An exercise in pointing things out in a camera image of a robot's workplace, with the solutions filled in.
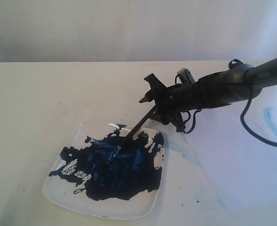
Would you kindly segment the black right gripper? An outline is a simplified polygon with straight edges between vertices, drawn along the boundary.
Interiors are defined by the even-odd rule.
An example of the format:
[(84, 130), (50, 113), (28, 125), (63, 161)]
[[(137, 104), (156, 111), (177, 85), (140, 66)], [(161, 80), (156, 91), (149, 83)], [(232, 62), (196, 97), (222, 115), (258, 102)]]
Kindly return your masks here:
[(182, 119), (181, 113), (199, 108), (200, 94), (197, 82), (166, 87), (153, 73), (144, 80), (148, 82), (150, 90), (139, 103), (155, 100), (156, 111), (152, 114), (152, 120), (163, 125), (184, 125), (186, 122)]

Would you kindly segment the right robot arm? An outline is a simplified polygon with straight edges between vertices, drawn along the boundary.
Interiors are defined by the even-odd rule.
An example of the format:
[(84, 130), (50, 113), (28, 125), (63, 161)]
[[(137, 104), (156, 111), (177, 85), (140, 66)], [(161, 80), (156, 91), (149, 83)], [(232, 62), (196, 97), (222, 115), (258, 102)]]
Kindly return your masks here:
[(194, 80), (183, 68), (177, 72), (180, 83), (165, 86), (154, 74), (144, 78), (150, 90), (140, 103), (154, 101), (163, 124), (174, 114), (191, 110), (213, 109), (257, 97), (263, 88), (277, 85), (277, 58), (253, 67), (234, 59), (228, 70)]

